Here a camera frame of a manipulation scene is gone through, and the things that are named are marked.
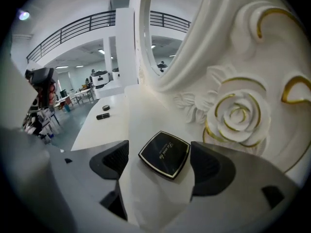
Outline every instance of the ceiling light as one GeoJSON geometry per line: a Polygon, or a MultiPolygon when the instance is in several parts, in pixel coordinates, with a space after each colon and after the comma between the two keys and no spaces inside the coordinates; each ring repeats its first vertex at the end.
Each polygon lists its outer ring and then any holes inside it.
{"type": "Polygon", "coordinates": [[[21,11],[20,14],[19,14],[19,16],[18,16],[18,18],[19,18],[19,20],[24,21],[24,20],[26,20],[29,16],[30,16],[30,14],[29,14],[28,12],[26,12],[26,11],[21,11]]]}

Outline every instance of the small black box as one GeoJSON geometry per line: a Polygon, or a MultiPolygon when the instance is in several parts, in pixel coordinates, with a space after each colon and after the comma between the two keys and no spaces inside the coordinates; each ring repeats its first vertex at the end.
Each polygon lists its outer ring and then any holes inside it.
{"type": "Polygon", "coordinates": [[[160,131],[147,142],[138,156],[154,172],[174,180],[183,168],[189,152],[189,143],[160,131]]]}

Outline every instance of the black railing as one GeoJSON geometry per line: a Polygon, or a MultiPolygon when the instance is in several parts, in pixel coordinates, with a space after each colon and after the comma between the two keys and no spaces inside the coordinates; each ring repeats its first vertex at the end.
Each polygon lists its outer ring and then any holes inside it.
{"type": "Polygon", "coordinates": [[[60,44],[68,41],[75,36],[83,33],[100,29],[104,27],[116,25],[116,11],[106,11],[98,14],[93,14],[88,17],[76,20],[58,31],[51,34],[48,38],[42,41],[28,56],[27,62],[30,60],[37,62],[45,54],[60,44]]]}
{"type": "Polygon", "coordinates": [[[178,30],[186,33],[191,22],[166,13],[150,11],[150,25],[178,30]]]}

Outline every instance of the gray floor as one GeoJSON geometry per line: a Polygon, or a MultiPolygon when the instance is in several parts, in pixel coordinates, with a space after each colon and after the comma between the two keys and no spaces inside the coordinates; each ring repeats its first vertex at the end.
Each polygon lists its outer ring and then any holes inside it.
{"type": "Polygon", "coordinates": [[[97,101],[95,99],[90,102],[88,99],[84,99],[84,103],[80,102],[80,105],[77,103],[73,106],[70,105],[70,112],[66,112],[65,109],[60,111],[55,109],[55,115],[60,123],[61,130],[59,134],[52,138],[52,145],[70,151],[89,111],[97,101]]]}

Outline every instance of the ornate white mirror frame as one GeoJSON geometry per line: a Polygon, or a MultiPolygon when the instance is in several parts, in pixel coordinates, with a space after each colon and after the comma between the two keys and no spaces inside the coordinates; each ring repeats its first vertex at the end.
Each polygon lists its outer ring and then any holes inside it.
{"type": "Polygon", "coordinates": [[[140,82],[184,113],[193,139],[260,155],[302,180],[311,156],[311,49],[291,8],[282,0],[201,0],[159,77],[149,61],[150,2],[134,6],[140,82]]]}

